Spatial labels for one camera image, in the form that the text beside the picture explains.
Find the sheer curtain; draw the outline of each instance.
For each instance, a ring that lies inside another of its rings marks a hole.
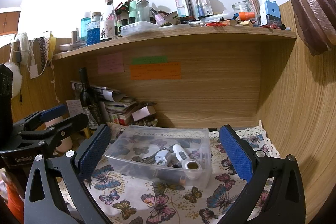
[[[312,55],[336,45],[336,0],[291,0],[296,27]]]

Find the dark glass bottle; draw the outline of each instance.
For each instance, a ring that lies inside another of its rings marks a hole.
[[[79,75],[82,82],[82,92],[80,94],[82,107],[89,118],[89,128],[91,130],[95,130],[100,124],[102,124],[102,118],[98,107],[97,93],[90,87],[85,67],[79,69]]]

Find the butterfly tablecloth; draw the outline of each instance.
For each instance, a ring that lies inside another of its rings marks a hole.
[[[123,130],[123,127],[112,127],[114,135],[119,135]],[[254,150],[263,150],[269,156],[279,157],[261,122],[257,127],[235,131]],[[104,156],[92,177],[84,183],[103,212],[115,224],[215,224],[246,184],[233,168],[219,143],[218,134],[218,131],[209,132],[212,176],[204,189],[121,175],[114,172]],[[268,180],[249,219],[258,215],[271,185],[272,181]],[[74,206],[64,182],[60,182],[59,186],[64,199]]]

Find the silver screw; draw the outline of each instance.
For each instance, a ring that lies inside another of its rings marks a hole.
[[[264,151],[261,151],[261,150],[258,150],[258,151],[256,152],[256,154],[257,154],[257,156],[258,156],[259,158],[262,158],[262,157],[265,156],[265,152],[264,152]]]
[[[288,155],[288,159],[290,161],[295,161],[295,157],[293,155],[291,155],[291,154]]]
[[[65,153],[65,156],[72,157],[74,154],[75,154],[74,150],[69,150],[68,152]]]
[[[38,154],[36,157],[35,157],[35,160],[41,160],[43,158],[43,156],[41,154]]]

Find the cabinet door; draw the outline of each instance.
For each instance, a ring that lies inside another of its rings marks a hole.
[[[0,14],[0,34],[4,32],[6,21],[6,13]]]
[[[19,17],[20,17],[20,12],[6,13],[6,21],[5,21],[5,28],[4,28],[5,34],[17,33]]]

